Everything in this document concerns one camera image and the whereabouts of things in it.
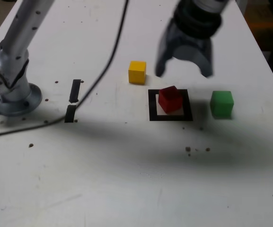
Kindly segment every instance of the table surface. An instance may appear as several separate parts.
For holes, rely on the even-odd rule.
[[[131,0],[114,63],[77,123],[0,137],[0,227],[273,226],[273,74],[230,1],[213,37],[214,77],[179,60],[154,76],[176,3]],[[122,8],[123,0],[55,1],[27,70],[49,101],[0,116],[0,131],[65,114],[72,80],[84,80],[81,97],[105,65]],[[132,60],[147,62],[145,86],[128,83]],[[188,89],[193,122],[149,121],[148,89],[171,85]],[[211,117],[214,90],[232,91],[231,120]]]

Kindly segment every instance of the wooden block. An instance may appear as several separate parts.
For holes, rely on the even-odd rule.
[[[146,82],[146,62],[131,61],[129,66],[129,83],[142,84]]]
[[[175,86],[159,90],[159,104],[165,113],[178,110],[183,105],[183,97]]]

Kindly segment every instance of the black tape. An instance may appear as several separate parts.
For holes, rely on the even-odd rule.
[[[74,79],[71,87],[71,93],[70,93],[70,103],[77,103],[79,101],[79,87],[80,87],[80,79]]]
[[[76,105],[68,105],[65,116],[65,123],[73,123],[75,115]]]

